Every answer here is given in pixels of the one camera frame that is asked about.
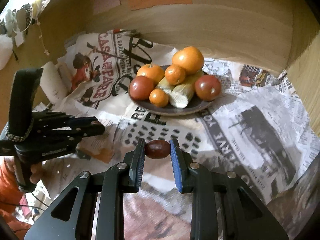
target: dark plate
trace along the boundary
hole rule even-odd
[[[168,65],[161,66],[161,67],[165,70],[168,67]],[[184,109],[179,109],[179,108],[173,107],[170,103],[167,104],[167,106],[160,108],[151,104],[149,100],[141,101],[141,100],[134,100],[132,98],[131,100],[138,106],[147,109],[149,112],[153,114],[160,114],[160,115],[167,115],[167,116],[193,114],[207,108],[213,102],[213,101],[211,102],[203,101],[196,94],[194,94],[193,98],[191,99],[187,107]]]

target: newspaper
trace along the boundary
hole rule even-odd
[[[83,139],[75,155],[46,163],[50,176],[45,185],[51,197],[81,171],[94,174],[120,162],[141,137],[147,142],[177,138],[184,151],[211,171],[235,171],[265,204],[271,203],[270,210],[293,239],[318,201],[319,186],[308,171],[310,165],[313,170],[319,167],[320,139],[311,130],[308,114],[285,73],[276,78],[255,66],[206,58],[203,71],[216,75],[222,84],[222,93],[214,103],[179,118],[152,114],[130,101],[129,83],[146,63],[171,64],[177,50],[133,34],[125,30],[85,34],[67,50],[64,59],[70,71],[75,70],[77,54],[90,59],[91,78],[66,84],[76,84],[76,88],[53,110],[94,115],[106,132]],[[303,200],[286,194],[295,193],[302,181],[310,185],[301,196]],[[272,208],[277,200],[290,202],[291,209],[277,213]],[[146,158],[141,189],[135,195],[125,195],[124,209],[128,239],[189,239],[192,196],[177,192],[170,157]]]

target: orange shirt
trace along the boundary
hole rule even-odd
[[[31,225],[20,222],[12,215],[15,206],[5,205],[2,202],[19,205],[22,196],[23,193],[18,190],[14,174],[8,170],[3,161],[0,166],[0,215],[20,240],[23,240]]]

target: orange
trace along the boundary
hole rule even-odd
[[[186,71],[178,65],[171,65],[165,70],[164,76],[170,85],[178,85],[186,78]]]
[[[204,57],[196,47],[186,47],[173,55],[172,64],[183,67],[187,75],[193,75],[202,69]]]
[[[164,78],[164,70],[159,65],[146,64],[138,70],[137,76],[146,76],[152,79],[156,86]]]
[[[169,96],[161,89],[156,88],[151,92],[149,100],[157,107],[165,107],[169,102]]]

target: plate of fruit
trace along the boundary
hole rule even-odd
[[[130,83],[130,98],[154,114],[178,116],[199,112],[221,92],[220,81],[204,73],[203,66],[204,57],[195,47],[176,52],[172,65],[144,65]]]

